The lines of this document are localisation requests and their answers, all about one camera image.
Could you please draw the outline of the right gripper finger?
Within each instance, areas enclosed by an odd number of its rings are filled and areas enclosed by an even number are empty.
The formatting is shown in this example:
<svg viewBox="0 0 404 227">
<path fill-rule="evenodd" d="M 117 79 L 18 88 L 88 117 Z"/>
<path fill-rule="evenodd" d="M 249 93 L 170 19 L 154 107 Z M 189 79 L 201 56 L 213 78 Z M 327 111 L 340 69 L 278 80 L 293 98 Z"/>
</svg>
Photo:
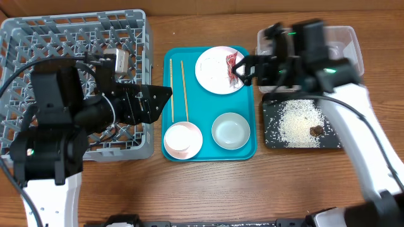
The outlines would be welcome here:
<svg viewBox="0 0 404 227">
<path fill-rule="evenodd" d="M 251 67 L 258 64 L 260 59 L 261 59 L 261 55 L 247 55 L 243 59 L 241 59 L 238 63 L 236 63 L 232 67 L 232 70 L 236 71 L 242 65 L 245 65 L 248 69 L 250 69 Z"/>
<path fill-rule="evenodd" d="M 238 73 L 237 70 L 239 68 L 243 67 L 243 73 Z M 236 64 L 235 66 L 232 67 L 232 72 L 237 76 L 238 79 L 240 79 L 244 85 L 246 86 L 251 86 L 252 85 L 252 79 L 253 79 L 253 74 L 251 73 L 251 67 L 248 65 L 238 65 Z"/>
</svg>

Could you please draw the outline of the red snack wrapper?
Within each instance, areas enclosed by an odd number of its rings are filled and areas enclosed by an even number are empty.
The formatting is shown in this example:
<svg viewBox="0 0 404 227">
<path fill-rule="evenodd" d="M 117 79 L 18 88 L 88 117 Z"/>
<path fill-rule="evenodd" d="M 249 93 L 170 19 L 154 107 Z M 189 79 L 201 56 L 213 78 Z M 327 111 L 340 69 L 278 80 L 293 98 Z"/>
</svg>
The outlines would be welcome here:
<svg viewBox="0 0 404 227">
<path fill-rule="evenodd" d="M 234 88 L 236 87 L 236 84 L 238 83 L 238 77 L 232 72 L 232 68 L 235 66 L 237 54 L 238 54 L 238 51 L 236 51 L 233 54 L 230 54 L 226 57 L 229 83 L 230 83 L 230 86 L 234 87 Z"/>
</svg>

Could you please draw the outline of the white cup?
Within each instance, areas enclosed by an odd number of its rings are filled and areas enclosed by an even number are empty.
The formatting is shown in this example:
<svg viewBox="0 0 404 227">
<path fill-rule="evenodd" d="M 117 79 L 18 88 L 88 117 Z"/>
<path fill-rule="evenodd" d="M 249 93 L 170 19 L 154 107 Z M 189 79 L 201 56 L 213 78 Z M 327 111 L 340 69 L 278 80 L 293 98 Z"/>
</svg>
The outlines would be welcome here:
<svg viewBox="0 0 404 227">
<path fill-rule="evenodd" d="M 170 150 L 185 152 L 190 147 L 191 131 L 184 125 L 173 125 L 165 133 L 165 145 Z"/>
</svg>

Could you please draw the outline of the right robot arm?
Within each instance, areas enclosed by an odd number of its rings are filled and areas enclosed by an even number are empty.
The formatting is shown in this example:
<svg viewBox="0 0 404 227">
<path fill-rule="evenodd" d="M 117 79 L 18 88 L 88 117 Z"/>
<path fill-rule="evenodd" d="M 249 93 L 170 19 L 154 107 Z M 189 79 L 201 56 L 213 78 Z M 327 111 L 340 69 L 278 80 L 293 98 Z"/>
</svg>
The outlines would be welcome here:
<svg viewBox="0 0 404 227">
<path fill-rule="evenodd" d="M 311 19 L 290 30 L 276 23 L 267 28 L 270 55 L 247 55 L 239 79 L 276 91 L 297 87 L 287 100 L 316 100 L 335 129 L 359 178 L 365 202 L 324 209 L 306 216 L 302 226 L 402 226 L 403 162 L 379 123 L 361 77 L 347 58 L 332 59 L 324 23 Z"/>
</svg>

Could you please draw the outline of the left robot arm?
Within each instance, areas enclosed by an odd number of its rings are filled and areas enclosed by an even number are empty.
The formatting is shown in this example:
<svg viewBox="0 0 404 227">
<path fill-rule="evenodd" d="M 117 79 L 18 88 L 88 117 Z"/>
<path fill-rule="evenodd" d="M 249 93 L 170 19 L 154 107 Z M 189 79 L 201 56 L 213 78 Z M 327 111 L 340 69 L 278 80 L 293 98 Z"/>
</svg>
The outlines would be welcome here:
<svg viewBox="0 0 404 227">
<path fill-rule="evenodd" d="M 28 224 L 77 226 L 83 155 L 90 134 L 119 124 L 151 124 L 172 96 L 166 86 L 120 83 L 117 59 L 53 57 L 28 63 L 35 102 L 9 152 L 7 176 Z"/>
</svg>

